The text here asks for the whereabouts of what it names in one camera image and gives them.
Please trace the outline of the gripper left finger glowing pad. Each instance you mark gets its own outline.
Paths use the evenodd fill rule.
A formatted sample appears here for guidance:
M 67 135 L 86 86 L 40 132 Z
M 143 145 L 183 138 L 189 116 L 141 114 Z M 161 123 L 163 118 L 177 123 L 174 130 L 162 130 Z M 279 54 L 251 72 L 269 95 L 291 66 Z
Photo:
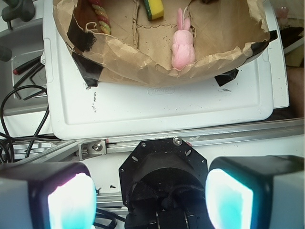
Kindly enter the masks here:
M 96 207 L 95 184 L 81 162 L 0 167 L 2 229 L 90 229 Z

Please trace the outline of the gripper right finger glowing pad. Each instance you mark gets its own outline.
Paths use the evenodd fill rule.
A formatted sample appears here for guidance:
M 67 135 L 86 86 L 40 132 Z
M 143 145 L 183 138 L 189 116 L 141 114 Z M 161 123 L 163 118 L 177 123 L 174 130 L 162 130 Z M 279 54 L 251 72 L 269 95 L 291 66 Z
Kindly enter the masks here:
M 300 156 L 220 156 L 205 183 L 216 229 L 303 229 L 305 159 Z

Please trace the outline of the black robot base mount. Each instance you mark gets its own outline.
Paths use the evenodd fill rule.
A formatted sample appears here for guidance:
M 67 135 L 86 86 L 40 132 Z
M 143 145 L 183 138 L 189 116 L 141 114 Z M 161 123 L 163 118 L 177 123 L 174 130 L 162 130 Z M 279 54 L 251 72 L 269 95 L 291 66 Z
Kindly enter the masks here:
M 181 138 L 140 142 L 119 168 L 127 229 L 210 229 L 207 160 Z

